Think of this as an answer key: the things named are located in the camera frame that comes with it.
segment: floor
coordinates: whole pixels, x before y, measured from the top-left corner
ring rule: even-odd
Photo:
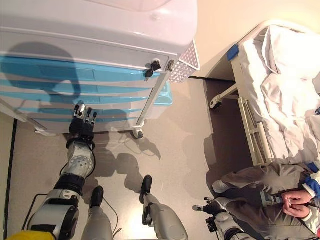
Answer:
[[[122,231],[115,239],[157,239],[153,228],[141,224],[138,192],[147,174],[153,177],[151,193],[177,213],[190,240],[216,239],[206,225],[209,216],[191,207],[205,204],[203,197],[211,196],[211,184],[223,174],[252,165],[237,101],[227,99],[215,111],[208,107],[212,97],[231,85],[199,79],[172,83],[173,105],[159,119],[146,121],[144,138],[135,140],[128,132],[96,134],[96,170],[84,186],[74,239],[81,239],[91,191],[97,185],[103,186],[105,198],[118,213]],[[21,229],[34,195],[48,193],[55,185],[67,160],[65,145],[63,135],[41,136],[31,125],[18,123],[8,236]],[[250,190],[244,192],[255,201]],[[40,196],[33,210],[43,200]],[[106,203],[102,208],[113,229],[115,214]]]

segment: caster wheel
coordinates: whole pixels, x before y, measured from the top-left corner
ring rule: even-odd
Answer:
[[[142,139],[144,137],[144,132],[142,130],[134,130],[132,133],[135,139]]]
[[[210,108],[215,110],[219,108],[222,105],[222,102],[218,101],[216,104],[213,103],[213,101],[210,102]]]

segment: cart wheel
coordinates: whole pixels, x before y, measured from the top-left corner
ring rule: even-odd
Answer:
[[[140,129],[140,130],[134,130],[132,131],[133,136],[135,139],[142,139],[144,137],[144,132]]]

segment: shoe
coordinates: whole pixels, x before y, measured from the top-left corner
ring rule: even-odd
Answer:
[[[238,198],[226,198],[226,197],[218,197],[215,202],[218,203],[220,205],[220,207],[224,210],[227,211],[227,205],[231,202],[234,202],[234,201],[242,201],[242,202],[247,202],[247,200],[243,197],[238,197]]]
[[[100,207],[104,199],[104,189],[102,186],[97,186],[91,195],[90,208]]]
[[[222,194],[229,189],[233,189],[234,187],[228,186],[222,180],[218,180],[212,184],[212,188],[216,193]]]
[[[149,194],[152,186],[152,177],[150,175],[147,175],[144,177],[142,186],[141,186],[141,192],[140,192],[140,203],[144,204],[145,199],[144,195]]]
[[[194,206],[192,206],[192,209],[194,211],[203,211],[204,207],[203,206],[194,205]]]

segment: wall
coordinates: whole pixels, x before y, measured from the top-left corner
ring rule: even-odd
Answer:
[[[8,167],[14,119],[0,112],[0,239],[3,235]]]
[[[320,0],[198,0],[195,40],[201,70],[193,76],[233,80],[225,53],[269,19],[292,21],[320,33]]]

